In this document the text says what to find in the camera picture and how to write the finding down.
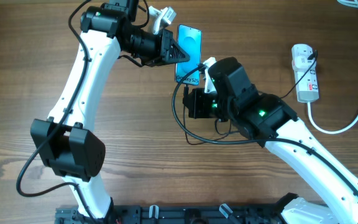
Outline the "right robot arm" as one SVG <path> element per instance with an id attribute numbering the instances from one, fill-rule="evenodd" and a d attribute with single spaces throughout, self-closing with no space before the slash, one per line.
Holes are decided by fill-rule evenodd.
<path id="1" fill-rule="evenodd" d="M 230 121 L 245 137 L 287 163 L 324 201 L 339 223 L 358 223 L 358 178 L 309 131 L 280 97 L 259 93 L 234 57 L 211 57 L 201 72 L 214 91 L 195 88 L 183 98 L 193 118 Z"/>

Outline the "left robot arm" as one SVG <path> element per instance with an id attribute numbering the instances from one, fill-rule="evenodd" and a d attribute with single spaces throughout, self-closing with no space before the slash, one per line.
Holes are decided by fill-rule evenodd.
<path id="1" fill-rule="evenodd" d="M 80 19 L 80 43 L 60 99 L 47 119 L 35 119 L 30 134 L 44 166 L 63 179 L 78 208 L 70 223 L 119 223 L 100 171 L 105 145 L 94 135 L 94 121 L 109 73 L 120 58 L 138 67 L 189 61 L 168 27 L 176 14 L 171 7 L 147 8 L 144 24 L 135 23 L 137 1 L 110 1 L 90 6 Z"/>

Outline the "blue screen Galaxy smartphone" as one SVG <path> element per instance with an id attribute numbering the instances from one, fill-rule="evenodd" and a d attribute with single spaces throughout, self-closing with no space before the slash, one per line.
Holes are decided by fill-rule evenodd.
<path id="1" fill-rule="evenodd" d="M 187 73 L 195 69 L 200 64 L 201 41 L 201 30 L 184 24 L 180 24 L 178 26 L 177 42 L 179 46 L 190 56 L 190 59 L 188 62 L 176 64 L 176 82 L 179 82 Z"/>

